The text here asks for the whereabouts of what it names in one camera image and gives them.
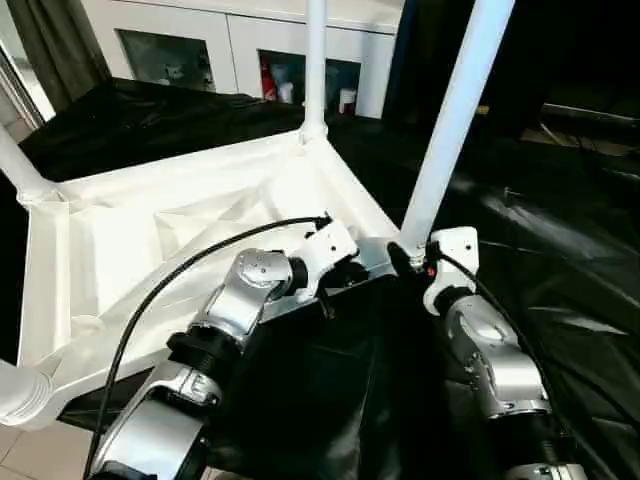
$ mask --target silver metal housing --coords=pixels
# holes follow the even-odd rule
[[[447,312],[446,325],[454,354],[471,374],[487,418],[551,410],[538,367],[484,298],[470,295],[456,301]]]
[[[202,373],[171,360],[160,363],[105,434],[92,473],[113,461],[158,475],[158,480],[175,477],[203,425],[169,405],[150,400],[149,393],[157,388],[199,405],[222,398],[218,385]]]
[[[192,325],[215,327],[244,348],[265,303],[286,291],[292,277],[289,259],[283,253],[244,250]]]

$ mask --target black cloth on table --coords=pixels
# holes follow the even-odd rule
[[[129,81],[104,84],[22,148],[48,178],[122,168],[297,128],[302,109]],[[335,116],[329,140],[399,224],[428,135]],[[15,358],[26,213],[8,182],[4,358]],[[480,277],[543,363],[589,478],[640,478],[640,166],[579,149],[468,139],[437,227],[473,225]],[[217,416],[210,461],[256,479],[500,478],[464,371],[385,277],[260,327]],[[119,382],[111,418],[144,380]],[[91,428],[100,391],[61,420]]]

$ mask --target white bottle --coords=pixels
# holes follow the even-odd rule
[[[338,104],[338,113],[355,115],[356,95],[357,95],[357,90],[354,88],[340,89],[340,103]]]
[[[278,88],[278,96],[282,103],[293,103],[293,83],[283,83],[280,88]]]

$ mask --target dark curtain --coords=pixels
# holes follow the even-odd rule
[[[69,0],[8,0],[33,70],[60,112],[108,76],[78,28]]]
[[[406,0],[383,118],[430,132],[440,112],[473,0]]]

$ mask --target tiled floor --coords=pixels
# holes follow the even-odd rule
[[[56,422],[37,432],[0,425],[0,480],[80,480],[90,432]],[[241,480],[208,470],[202,480]]]

